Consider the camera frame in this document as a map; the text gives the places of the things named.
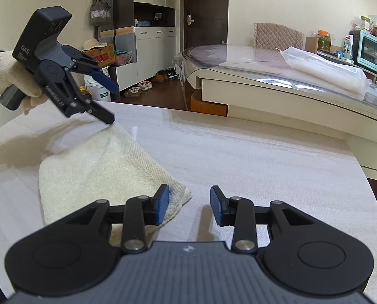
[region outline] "quilted chair back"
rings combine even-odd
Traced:
[[[281,51],[289,47],[303,48],[304,34],[290,27],[271,24],[255,23],[255,47],[268,50],[279,48]]]

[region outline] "microwave oven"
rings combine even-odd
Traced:
[[[377,73],[377,37],[366,31],[350,31],[349,35],[353,35],[354,63]]]

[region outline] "silver screw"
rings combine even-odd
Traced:
[[[248,251],[255,247],[255,243],[250,240],[239,240],[235,242],[235,247],[239,250]]]
[[[128,250],[139,250],[142,249],[144,243],[141,240],[131,239],[124,243],[124,247]]]

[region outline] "white glove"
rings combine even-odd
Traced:
[[[11,85],[15,85],[26,97],[21,102],[25,114],[31,108],[46,102],[47,97],[36,84],[33,75],[12,56],[12,51],[0,52],[0,95]]]

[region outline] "handbag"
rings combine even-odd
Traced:
[[[111,23],[110,5],[105,0],[93,0],[90,8],[90,25],[103,26]]]

